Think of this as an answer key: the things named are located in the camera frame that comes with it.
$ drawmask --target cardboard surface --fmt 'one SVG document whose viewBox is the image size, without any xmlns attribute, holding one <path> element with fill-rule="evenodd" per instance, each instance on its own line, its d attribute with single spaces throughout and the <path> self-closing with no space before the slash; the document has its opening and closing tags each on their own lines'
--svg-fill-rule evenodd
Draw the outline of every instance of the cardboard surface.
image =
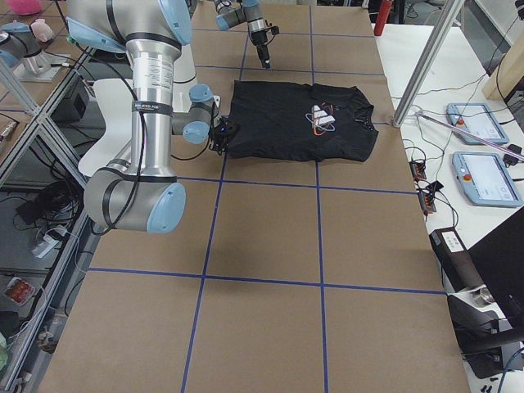
<svg viewBox="0 0 524 393">
<path fill-rule="evenodd" d="M 7 156 L 9 156 L 11 149 L 16 145 L 16 142 L 25 131 L 25 127 L 31 121 L 30 116 L 22 112 L 9 112 L 7 115 L 15 120 L 20 121 L 20 124 L 18 124 L 16 128 L 11 131 L 8 137 L 0 142 L 0 163 L 2 163 L 7 158 Z M 10 123 L 11 119 L 0 116 L 0 131 L 3 131 Z"/>
<path fill-rule="evenodd" d="M 207 273 L 318 282 L 313 188 L 224 184 Z"/>
<path fill-rule="evenodd" d="M 470 391 L 443 295 L 327 288 L 326 325 L 330 391 Z"/>
<path fill-rule="evenodd" d="M 320 199 L 326 282 L 443 290 L 415 195 L 321 190 Z"/>
<path fill-rule="evenodd" d="M 41 393 L 180 386 L 199 280 L 90 272 Z"/>
<path fill-rule="evenodd" d="M 316 287 L 206 282 L 185 391 L 323 391 L 318 293 Z"/>
<path fill-rule="evenodd" d="M 399 129 L 388 125 L 375 127 L 378 138 L 371 156 L 365 162 L 324 160 L 318 164 L 320 185 L 415 191 Z"/>
<path fill-rule="evenodd" d="M 263 8 L 282 31 L 271 70 L 245 25 L 220 32 L 199 3 L 199 81 L 225 101 L 235 79 L 356 84 L 376 106 L 375 151 L 174 160 L 180 227 L 101 239 L 40 392 L 468 391 L 365 11 Z M 177 155 L 199 150 L 175 139 Z"/>
<path fill-rule="evenodd" d="M 97 248 L 92 267 L 198 274 L 204 267 L 217 183 L 180 181 L 188 195 L 184 216 L 171 233 L 112 231 Z"/>
</svg>

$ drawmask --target white desk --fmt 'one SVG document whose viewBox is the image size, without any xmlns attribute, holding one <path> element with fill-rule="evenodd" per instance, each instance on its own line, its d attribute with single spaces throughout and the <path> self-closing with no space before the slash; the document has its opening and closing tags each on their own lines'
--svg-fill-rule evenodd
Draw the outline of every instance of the white desk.
<svg viewBox="0 0 524 393">
<path fill-rule="evenodd" d="M 405 87 L 413 73 L 418 58 L 420 57 L 427 39 L 431 33 L 431 26 L 413 25 L 387 25 L 381 37 L 377 37 L 378 50 L 382 59 L 384 72 L 388 78 L 388 85 L 392 97 L 401 97 Z M 478 79 L 484 74 L 484 69 L 478 61 L 477 56 L 470 47 L 459 28 L 452 28 L 446 38 L 444 45 L 433 63 L 427 75 L 420 93 L 431 89 L 459 88 Z M 487 102 L 491 110 L 496 111 L 504 108 L 503 102 L 487 101 L 482 95 L 481 89 L 487 75 L 478 84 L 471 84 L 460 90 L 447 90 L 443 92 L 432 92 L 426 95 L 419 95 L 415 100 L 415 105 L 424 110 L 445 113 L 445 107 L 449 102 Z M 396 106 L 398 99 L 393 99 Z M 433 115 L 439 120 L 445 120 L 444 115 Z M 504 110 L 495 113 L 499 122 L 512 119 L 511 112 Z M 424 132 L 424 138 L 435 143 L 437 146 L 444 147 L 450 131 L 437 124 L 426 120 L 420 120 Z M 504 130 L 509 136 L 510 142 L 519 146 L 524 146 L 524 134 L 516 122 L 506 124 Z M 427 157 L 438 157 L 440 151 L 431 144 L 424 142 L 420 131 L 415 123 L 415 119 L 410 116 L 402 125 L 401 132 L 403 138 L 410 139 L 415 146 L 423 149 Z M 405 146 L 411 143 L 404 141 Z M 451 154 L 454 151 L 486 151 L 494 152 L 490 147 L 469 146 L 460 141 L 456 135 L 452 135 L 449 145 L 445 149 L 445 156 L 442 167 L 438 172 L 438 180 L 444 184 L 442 192 L 448 197 L 450 204 L 458 211 L 459 222 L 457 231 L 463 239 L 466 247 L 470 247 L 487 233 L 505 221 L 510 215 L 515 213 L 515 209 L 491 208 L 471 205 L 462 194 L 460 186 L 453 175 L 451 167 Z M 408 157 L 411 157 L 412 149 L 407 150 Z M 415 152 L 416 158 L 421 158 L 419 152 Z M 427 162 L 427 177 L 430 181 L 435 180 L 440 160 L 429 160 Z M 524 165 L 513 166 L 509 169 L 513 178 L 524 176 Z M 524 195 L 524 184 L 516 183 L 519 192 Z M 436 201 L 437 212 L 427 218 L 427 231 L 432 232 L 436 228 L 449 227 L 452 224 L 451 210 L 444 203 Z M 462 294 L 461 298 L 468 298 L 469 295 Z M 494 385 L 492 392 L 496 391 L 497 382 L 492 383 L 489 378 L 486 380 L 477 379 L 468 364 L 465 364 L 468 380 L 472 392 L 478 392 L 484 385 Z M 524 373 L 509 373 L 504 381 L 503 393 L 524 391 Z"/>
</svg>

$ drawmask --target metal frame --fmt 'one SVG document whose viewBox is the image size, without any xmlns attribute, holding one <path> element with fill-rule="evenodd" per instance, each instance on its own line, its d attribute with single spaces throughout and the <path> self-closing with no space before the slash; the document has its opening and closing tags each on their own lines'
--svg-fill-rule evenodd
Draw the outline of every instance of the metal frame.
<svg viewBox="0 0 524 393">
<path fill-rule="evenodd" d="M 413 101 L 420 91 L 422 83 L 424 82 L 442 43 L 444 43 L 444 40 L 448 35 L 455 17 L 458 15 L 463 4 L 464 0 L 448 0 L 444 5 L 442 14 L 440 14 L 440 18 L 436 22 L 436 26 L 433 28 L 433 31 L 427 40 L 426 47 L 422 51 L 422 55 L 420 55 L 418 63 L 415 66 L 413 76 L 409 80 L 404 94 L 400 99 L 399 105 L 397 106 L 395 117 L 392 121 L 393 126 L 400 127 L 404 122 L 406 115 L 409 112 L 409 108 L 413 105 Z"/>
</svg>

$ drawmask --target blue tape line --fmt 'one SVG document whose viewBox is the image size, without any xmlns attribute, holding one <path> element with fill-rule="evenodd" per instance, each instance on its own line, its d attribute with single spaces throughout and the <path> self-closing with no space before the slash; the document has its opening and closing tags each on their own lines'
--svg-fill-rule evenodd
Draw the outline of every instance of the blue tape line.
<svg viewBox="0 0 524 393">
<path fill-rule="evenodd" d="M 361 291 L 417 293 L 420 295 L 446 295 L 445 291 L 434 291 L 431 289 L 368 287 L 365 285 L 345 285 L 345 284 L 324 284 L 324 286 L 327 288 L 355 289 L 355 290 L 361 290 Z"/>
<path fill-rule="evenodd" d="M 209 280 L 223 280 L 223 281 L 238 281 L 238 282 L 262 282 L 267 284 L 282 284 L 282 285 L 298 285 L 303 287 L 321 287 L 320 282 L 306 282 L 306 281 L 292 281 L 292 280 L 272 280 L 266 278 L 247 278 L 247 277 L 230 277 L 217 275 L 202 275 L 194 273 L 176 273 L 176 272 L 161 272 L 155 270 L 138 270 L 138 269 L 115 269 L 115 268 L 88 268 L 90 272 L 105 272 L 105 273 L 123 273 L 123 274 L 143 274 L 150 276 L 167 276 L 180 278 L 199 278 Z M 445 295 L 444 291 L 433 291 L 427 289 L 413 289 L 413 288 L 393 288 L 393 287 L 370 287 L 365 285 L 349 285 L 349 284 L 330 284 L 324 283 L 324 287 L 338 288 L 338 289 L 353 289 L 361 291 L 381 291 L 381 292 L 403 292 L 403 293 L 417 293 L 428 295 Z"/>
<path fill-rule="evenodd" d="M 250 182 L 250 181 L 247 181 L 247 180 L 224 180 L 224 183 L 230 183 L 230 184 L 250 184 L 250 185 L 254 185 L 254 186 L 316 188 L 316 186 L 308 186 L 307 184 L 263 183 L 263 182 Z"/>
<path fill-rule="evenodd" d="M 323 190 L 360 191 L 360 192 L 378 192 L 381 194 L 417 195 L 416 191 L 377 190 L 374 188 L 353 188 L 353 187 L 337 187 L 337 186 L 320 186 L 320 188 Z"/>
<path fill-rule="evenodd" d="M 244 71 L 262 71 L 260 68 L 251 68 L 251 67 L 231 67 L 226 65 L 206 65 L 206 64 L 199 64 L 195 65 L 196 68 L 218 68 L 218 69 L 224 69 L 224 70 L 244 70 Z M 310 70 L 286 70 L 286 69 L 280 69 L 280 68 L 271 68 L 269 70 L 264 70 L 264 72 L 302 72 L 302 73 L 310 73 Z M 314 71 L 316 74 L 337 74 L 337 75 L 364 75 L 364 76 L 385 76 L 384 74 L 373 74 L 373 73 L 367 73 L 367 72 L 344 72 L 344 71 Z"/>
<path fill-rule="evenodd" d="M 213 212 L 213 219 L 211 221 L 211 228 L 210 228 L 210 238 L 207 242 L 207 249 L 206 249 L 206 260 L 204 262 L 204 268 L 202 270 L 202 278 L 200 283 L 200 288 L 198 289 L 198 298 L 196 301 L 196 308 L 195 308 L 195 315 L 193 317 L 193 325 L 191 329 L 191 337 L 189 339 L 189 347 L 187 348 L 187 356 L 186 356 L 186 365 L 184 366 L 183 370 L 183 380 L 182 380 L 182 386 L 180 388 L 180 392 L 184 393 L 186 390 L 187 385 L 187 376 L 189 374 L 189 366 L 191 363 L 191 356 L 193 351 L 193 344 L 195 342 L 195 335 L 197 334 L 197 324 L 198 324 L 198 317 L 200 315 L 200 306 L 202 302 L 202 296 L 204 294 L 204 284 L 206 282 L 206 271 L 207 271 L 207 265 L 210 260 L 210 253 L 211 253 L 211 244 L 213 243 L 213 235 L 215 234 L 215 224 L 216 224 L 216 216 L 219 211 L 219 203 L 220 203 L 220 194 L 222 192 L 222 185 L 224 180 L 224 173 L 226 170 L 226 163 L 228 160 L 228 155 L 224 155 L 224 162 L 222 164 L 222 172 L 220 173 L 220 182 L 219 182 L 219 189 L 216 193 L 216 201 L 215 201 L 215 211 Z"/>
<path fill-rule="evenodd" d="M 279 284 L 279 285 L 293 285 L 302 287 L 320 287 L 318 282 L 306 282 L 306 281 L 290 281 L 290 280 L 271 280 L 267 278 L 246 278 L 246 277 L 231 277 L 231 276 L 210 276 L 206 275 L 206 278 L 210 280 L 220 281 L 234 281 L 234 282 L 259 282 L 263 284 Z"/>
<path fill-rule="evenodd" d="M 178 180 L 193 180 L 196 182 L 212 182 L 212 183 L 220 183 L 219 178 L 192 178 L 192 177 L 184 177 L 184 176 L 177 176 Z"/>
<path fill-rule="evenodd" d="M 320 271 L 320 309 L 322 313 L 322 351 L 324 368 L 324 393 L 329 392 L 329 373 L 328 373 L 328 332 L 326 326 L 326 294 L 324 291 L 324 258 L 322 241 L 322 206 L 320 203 L 320 173 L 318 162 L 314 163 L 315 178 L 317 183 L 317 227 L 318 227 L 318 266 Z"/>
<path fill-rule="evenodd" d="M 246 64 L 248 38 L 249 38 L 249 33 L 246 34 L 246 41 L 244 42 L 244 52 L 242 53 L 242 64 L 240 65 L 240 74 L 238 75 L 238 80 L 242 80 L 242 75 L 244 74 L 244 65 Z"/>
<path fill-rule="evenodd" d="M 219 31 L 219 32 L 229 32 L 229 33 L 245 33 L 245 30 L 220 30 L 220 29 L 207 29 L 207 28 L 193 28 L 195 31 Z M 278 35 L 313 35 L 315 37 L 345 37 L 345 38 L 373 38 L 372 35 L 355 35 L 355 34 L 321 34 L 321 33 L 313 33 L 313 29 L 311 29 L 311 33 L 297 33 L 297 32 L 291 32 L 291 31 L 281 31 L 278 33 Z"/>
<path fill-rule="evenodd" d="M 181 277 L 181 278 L 202 278 L 201 274 L 161 272 L 161 271 L 155 271 L 155 270 L 115 269 L 115 268 L 97 268 L 97 267 L 88 268 L 88 270 L 90 272 L 142 274 L 142 275 L 145 275 L 145 276 L 167 276 L 167 277 Z"/>
</svg>

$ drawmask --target plug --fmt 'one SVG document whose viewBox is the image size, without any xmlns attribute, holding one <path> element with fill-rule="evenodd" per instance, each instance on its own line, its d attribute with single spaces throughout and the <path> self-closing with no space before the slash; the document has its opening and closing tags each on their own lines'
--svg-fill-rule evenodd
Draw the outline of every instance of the plug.
<svg viewBox="0 0 524 393">
<path fill-rule="evenodd" d="M 522 152 L 522 148 L 520 146 L 513 145 L 513 144 L 508 146 L 508 150 L 511 150 L 513 153 L 517 153 L 517 154 L 521 154 Z M 518 164 L 518 158 L 510 156 L 509 154 L 504 154 L 502 161 L 506 164 L 506 167 Z"/>
</svg>

